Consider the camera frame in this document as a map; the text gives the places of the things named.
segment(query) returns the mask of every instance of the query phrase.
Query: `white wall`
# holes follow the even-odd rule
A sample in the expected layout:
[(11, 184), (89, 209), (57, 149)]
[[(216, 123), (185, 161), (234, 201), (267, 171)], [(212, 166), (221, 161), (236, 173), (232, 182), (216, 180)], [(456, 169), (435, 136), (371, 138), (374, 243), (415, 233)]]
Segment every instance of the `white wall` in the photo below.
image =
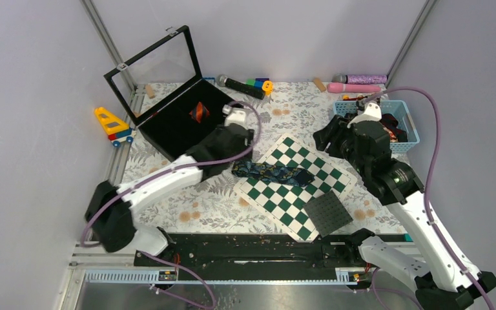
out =
[(109, 55), (79, 1), (0, 0), (0, 309), (51, 309), (112, 147)]
[[(496, 275), (496, 1), (442, 0), (392, 82), (437, 100), (442, 147), (434, 208), (466, 254)], [(422, 142), (409, 152), (422, 179), (435, 139), (433, 112), (418, 94), (406, 100)], [(496, 289), (490, 294), (496, 305)], [(480, 298), (474, 309), (487, 309)]]
[(124, 59), (188, 25), (204, 76), (386, 74), (425, 0), (94, 0)]

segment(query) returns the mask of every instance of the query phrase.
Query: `blue basket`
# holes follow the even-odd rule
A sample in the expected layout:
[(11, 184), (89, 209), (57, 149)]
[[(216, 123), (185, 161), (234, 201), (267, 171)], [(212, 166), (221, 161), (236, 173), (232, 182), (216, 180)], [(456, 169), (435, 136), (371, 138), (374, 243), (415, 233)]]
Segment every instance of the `blue basket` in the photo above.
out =
[[(347, 113), (357, 113), (356, 101), (337, 101), (334, 103), (334, 113), (345, 116)], [(409, 115), (408, 106), (402, 100), (382, 100), (381, 113), (392, 114), (399, 122), (398, 127), (408, 134), (408, 142), (391, 143), (393, 153), (405, 153), (419, 143), (417, 129)]]

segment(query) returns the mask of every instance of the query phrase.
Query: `floral patterned mat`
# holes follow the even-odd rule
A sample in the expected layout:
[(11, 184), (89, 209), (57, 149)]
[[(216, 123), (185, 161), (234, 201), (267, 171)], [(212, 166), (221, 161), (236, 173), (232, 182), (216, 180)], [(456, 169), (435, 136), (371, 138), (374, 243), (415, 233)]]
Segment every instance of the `floral patterned mat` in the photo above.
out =
[[(339, 98), (339, 94), (320, 92), (313, 83), (275, 83), (273, 86), (271, 97), (264, 100), (218, 87), (234, 99), (251, 103), (260, 113), (263, 131), (261, 141), (254, 148), (255, 161), (286, 132), (315, 148), (312, 134), (327, 125), (333, 115), (332, 104)], [(152, 87), (156, 98), (149, 100), (146, 97), (145, 109), (177, 85), (154, 84)], [(249, 116), (249, 124), (255, 128), (254, 116)], [(320, 155), (357, 175), (348, 162), (330, 158), (326, 153), (320, 152)], [(395, 157), (408, 160), (405, 155)], [(123, 182), (135, 180), (168, 164), (168, 160), (138, 134), (130, 149)], [(276, 224), (233, 192), (238, 180), (230, 171), (224, 171), (156, 202), (139, 215), (139, 220), (147, 225), (163, 227), (170, 233), (283, 234)], [(350, 234), (363, 227), (381, 234), (406, 233), (398, 220), (362, 186), (360, 177), (343, 204), (355, 220), (337, 231), (338, 234)]]

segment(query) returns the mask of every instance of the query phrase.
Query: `chess board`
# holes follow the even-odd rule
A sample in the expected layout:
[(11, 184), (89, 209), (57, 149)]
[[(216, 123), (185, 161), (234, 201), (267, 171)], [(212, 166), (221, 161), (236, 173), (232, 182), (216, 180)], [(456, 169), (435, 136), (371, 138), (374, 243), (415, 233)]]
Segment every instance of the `chess board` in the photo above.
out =
[(303, 146), (289, 134), (280, 137), (258, 162), (301, 167), (315, 175), (315, 180), (306, 187), (243, 178), (233, 189), (298, 242), (312, 242), (318, 236), (303, 209), (305, 203), (329, 191), (342, 200), (357, 182), (345, 169), (323, 160), (316, 150)]

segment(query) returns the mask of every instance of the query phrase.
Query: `box lid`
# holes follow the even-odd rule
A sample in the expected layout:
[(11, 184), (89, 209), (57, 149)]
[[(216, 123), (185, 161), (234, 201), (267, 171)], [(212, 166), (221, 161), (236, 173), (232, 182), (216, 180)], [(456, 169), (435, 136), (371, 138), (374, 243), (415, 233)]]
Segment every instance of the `box lid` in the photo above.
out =
[[(116, 81), (121, 71), (127, 71), (132, 76), (136, 90), (147, 84), (159, 88), (160, 83), (166, 83), (159, 89), (157, 97), (151, 100), (145, 98), (142, 114), (139, 116), (129, 106), (130, 94), (117, 86)], [(119, 64), (105, 74), (104, 78), (138, 126), (202, 79), (189, 27), (184, 25), (169, 32), (166, 37)]]

